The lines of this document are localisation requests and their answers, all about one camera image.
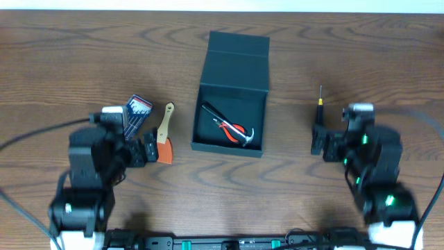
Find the precision screwdriver set case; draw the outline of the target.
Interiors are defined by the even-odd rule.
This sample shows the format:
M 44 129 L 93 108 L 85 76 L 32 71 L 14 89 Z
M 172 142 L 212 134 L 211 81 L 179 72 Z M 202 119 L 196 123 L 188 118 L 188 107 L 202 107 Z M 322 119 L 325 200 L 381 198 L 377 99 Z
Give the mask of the precision screwdriver set case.
M 128 125 L 124 129 L 124 136 L 127 141 L 133 139 L 142 124 L 149 117 L 153 105 L 149 101 L 141 98 L 139 95 L 132 95 L 126 104 L 128 109 Z

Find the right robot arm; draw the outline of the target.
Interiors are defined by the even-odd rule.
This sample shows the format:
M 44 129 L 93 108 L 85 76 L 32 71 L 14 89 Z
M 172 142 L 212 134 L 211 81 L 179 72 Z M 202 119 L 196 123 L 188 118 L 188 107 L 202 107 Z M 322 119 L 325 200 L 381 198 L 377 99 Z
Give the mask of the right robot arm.
M 400 134 L 387 126 L 312 129 L 311 154 L 343 164 L 355 204 L 373 230 L 373 242 L 414 249 L 420 217 L 411 191 L 398 180 L 402 151 Z

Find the orange scraper with wooden handle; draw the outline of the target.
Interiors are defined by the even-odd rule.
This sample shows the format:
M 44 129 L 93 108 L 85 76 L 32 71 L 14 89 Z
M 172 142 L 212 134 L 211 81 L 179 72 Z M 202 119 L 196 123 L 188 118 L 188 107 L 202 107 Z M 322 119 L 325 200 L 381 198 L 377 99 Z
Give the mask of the orange scraper with wooden handle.
M 173 146 L 169 139 L 169 122 L 174 108 L 175 106 L 172 102 L 165 106 L 162 123 L 157 129 L 157 150 L 159 154 L 157 161 L 169 165 L 173 163 Z

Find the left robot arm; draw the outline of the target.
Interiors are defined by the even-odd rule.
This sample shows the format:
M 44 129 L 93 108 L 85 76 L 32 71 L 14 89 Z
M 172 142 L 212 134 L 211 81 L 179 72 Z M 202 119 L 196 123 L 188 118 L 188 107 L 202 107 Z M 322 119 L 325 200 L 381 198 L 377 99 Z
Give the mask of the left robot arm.
M 81 128 L 69 136 L 70 168 L 62 174 L 49 206 L 52 249 L 144 249 L 145 240 L 128 230 L 109 231 L 114 187 L 126 170 L 159 158 L 157 129 L 127 141 L 122 129 Z

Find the black yellow small screwdriver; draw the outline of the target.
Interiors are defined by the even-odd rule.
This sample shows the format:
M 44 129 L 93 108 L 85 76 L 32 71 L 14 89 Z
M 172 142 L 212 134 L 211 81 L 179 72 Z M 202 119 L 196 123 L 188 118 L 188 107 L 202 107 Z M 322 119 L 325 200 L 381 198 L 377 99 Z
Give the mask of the black yellow small screwdriver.
M 320 86 L 318 105 L 316 107 L 316 116 L 315 116 L 315 124 L 322 126 L 324 124 L 323 121 L 323 98 L 322 98 L 322 85 Z

